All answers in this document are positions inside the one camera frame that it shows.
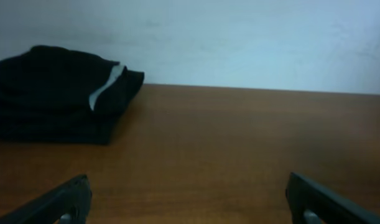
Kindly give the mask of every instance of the white wall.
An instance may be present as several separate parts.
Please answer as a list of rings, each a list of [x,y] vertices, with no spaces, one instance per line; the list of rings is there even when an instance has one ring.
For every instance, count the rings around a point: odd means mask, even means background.
[[[147,83],[380,94],[380,0],[0,0],[0,59],[35,44]]]

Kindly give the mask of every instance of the wooden table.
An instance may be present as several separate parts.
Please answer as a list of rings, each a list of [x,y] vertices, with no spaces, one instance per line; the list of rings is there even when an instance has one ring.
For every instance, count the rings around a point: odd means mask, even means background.
[[[380,96],[145,85],[110,146],[0,142],[0,215],[86,173],[88,223],[290,223],[291,171],[380,215]]]

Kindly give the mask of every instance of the tabletop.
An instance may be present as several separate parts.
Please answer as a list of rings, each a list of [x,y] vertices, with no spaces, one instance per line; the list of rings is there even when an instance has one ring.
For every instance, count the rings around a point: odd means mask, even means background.
[[[0,142],[0,215],[87,174],[87,223],[290,223],[290,172],[380,215],[380,96],[144,85],[109,146]]]

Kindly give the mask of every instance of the black cloth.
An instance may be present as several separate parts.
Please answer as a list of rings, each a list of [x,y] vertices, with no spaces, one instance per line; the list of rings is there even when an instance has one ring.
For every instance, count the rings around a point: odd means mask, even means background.
[[[119,62],[60,47],[35,46],[0,61],[0,139],[108,144],[119,117],[137,94],[142,72],[126,67],[98,97]]]

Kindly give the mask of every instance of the folded black cloth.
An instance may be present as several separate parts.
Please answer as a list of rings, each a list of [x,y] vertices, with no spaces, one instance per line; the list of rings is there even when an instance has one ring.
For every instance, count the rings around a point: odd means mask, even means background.
[[[144,80],[142,72],[125,67],[92,109],[90,95],[118,65],[48,46],[0,61],[0,139],[108,144]]]

